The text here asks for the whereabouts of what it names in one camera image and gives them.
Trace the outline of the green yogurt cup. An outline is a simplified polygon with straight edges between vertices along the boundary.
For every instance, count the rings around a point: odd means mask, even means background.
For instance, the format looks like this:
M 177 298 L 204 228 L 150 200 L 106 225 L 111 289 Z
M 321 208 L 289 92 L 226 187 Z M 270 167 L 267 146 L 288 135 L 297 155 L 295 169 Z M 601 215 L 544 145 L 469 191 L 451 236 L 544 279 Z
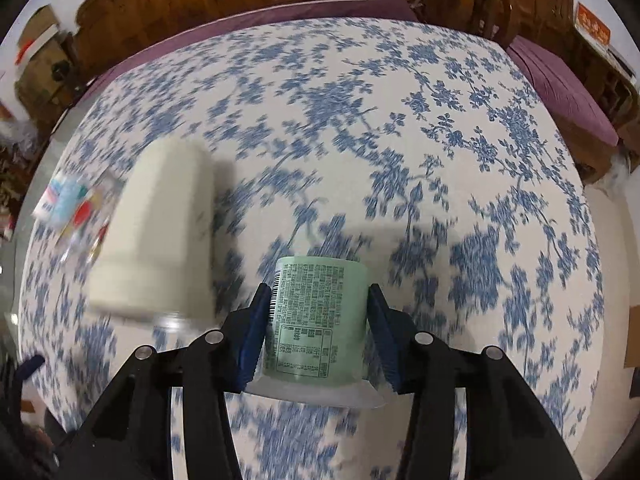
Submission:
M 259 370 L 246 391 L 332 408 L 380 408 L 366 378 L 367 267 L 328 257 L 276 263 Z

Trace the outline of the clear blue plastic cup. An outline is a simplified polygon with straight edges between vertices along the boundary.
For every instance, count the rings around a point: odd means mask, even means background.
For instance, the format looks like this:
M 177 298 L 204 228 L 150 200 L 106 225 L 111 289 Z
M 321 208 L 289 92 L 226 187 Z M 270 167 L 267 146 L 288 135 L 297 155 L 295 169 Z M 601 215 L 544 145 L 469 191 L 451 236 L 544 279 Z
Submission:
M 89 187 L 84 178 L 62 176 L 54 181 L 56 200 L 53 206 L 50 223 L 62 228 L 73 217 L 79 204 L 85 199 Z

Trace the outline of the white paper cup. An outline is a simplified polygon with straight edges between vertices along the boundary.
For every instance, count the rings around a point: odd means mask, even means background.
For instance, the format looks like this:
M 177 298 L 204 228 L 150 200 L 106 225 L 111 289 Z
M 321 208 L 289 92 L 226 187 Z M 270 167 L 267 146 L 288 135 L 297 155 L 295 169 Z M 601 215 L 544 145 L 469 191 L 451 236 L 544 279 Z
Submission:
M 32 218 L 39 221 L 49 221 L 51 219 L 65 181 L 66 175 L 62 172 L 58 172 L 50 179 L 32 211 Z

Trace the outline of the cream steel tumbler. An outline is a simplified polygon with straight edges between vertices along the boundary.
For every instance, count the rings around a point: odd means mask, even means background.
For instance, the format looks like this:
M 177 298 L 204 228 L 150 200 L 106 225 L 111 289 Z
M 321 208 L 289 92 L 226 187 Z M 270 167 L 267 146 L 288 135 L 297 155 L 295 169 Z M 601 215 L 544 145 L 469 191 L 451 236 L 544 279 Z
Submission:
M 150 143 L 128 174 L 89 273 L 89 307 L 168 330 L 212 325 L 214 191 L 214 162 L 203 145 Z

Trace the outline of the blue floral tablecloth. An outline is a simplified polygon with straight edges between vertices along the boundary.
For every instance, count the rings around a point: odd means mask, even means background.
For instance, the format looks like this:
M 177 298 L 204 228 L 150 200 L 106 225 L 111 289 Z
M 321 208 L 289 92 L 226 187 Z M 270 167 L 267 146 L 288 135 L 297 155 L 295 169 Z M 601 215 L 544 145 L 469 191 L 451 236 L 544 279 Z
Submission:
M 573 457 L 603 344 L 603 275 L 573 159 L 532 85 L 491 42 L 382 18 L 255 26 L 117 77 L 55 167 L 126 183 L 153 141 L 214 162 L 212 325 L 181 330 L 96 312 L 92 266 L 60 263 L 65 226 L 35 220 L 20 350 L 63 446 L 131 353 L 188 346 L 272 287 L 283 257 L 364 264 L 370 286 L 450 348 L 500 348 Z M 386 380 L 367 319 L 380 408 L 228 392 L 238 479 L 400 479 L 410 394 Z

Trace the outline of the cardboard boxes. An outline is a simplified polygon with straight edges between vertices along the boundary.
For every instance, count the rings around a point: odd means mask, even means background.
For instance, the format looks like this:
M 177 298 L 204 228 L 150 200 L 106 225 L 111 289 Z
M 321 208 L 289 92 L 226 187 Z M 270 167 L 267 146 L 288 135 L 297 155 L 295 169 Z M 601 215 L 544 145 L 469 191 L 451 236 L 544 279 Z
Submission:
M 50 4 L 32 14 L 18 38 L 14 90 L 40 129 L 52 128 L 73 103 L 76 70 L 66 39 Z

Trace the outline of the red sign plaque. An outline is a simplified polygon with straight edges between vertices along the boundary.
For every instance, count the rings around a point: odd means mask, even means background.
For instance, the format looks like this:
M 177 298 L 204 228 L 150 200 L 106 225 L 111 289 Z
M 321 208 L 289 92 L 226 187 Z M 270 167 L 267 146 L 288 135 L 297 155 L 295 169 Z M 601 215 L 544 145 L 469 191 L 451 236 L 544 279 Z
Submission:
M 578 1 L 575 11 L 575 26 L 602 48 L 611 42 L 611 29 L 605 25 L 590 9 Z

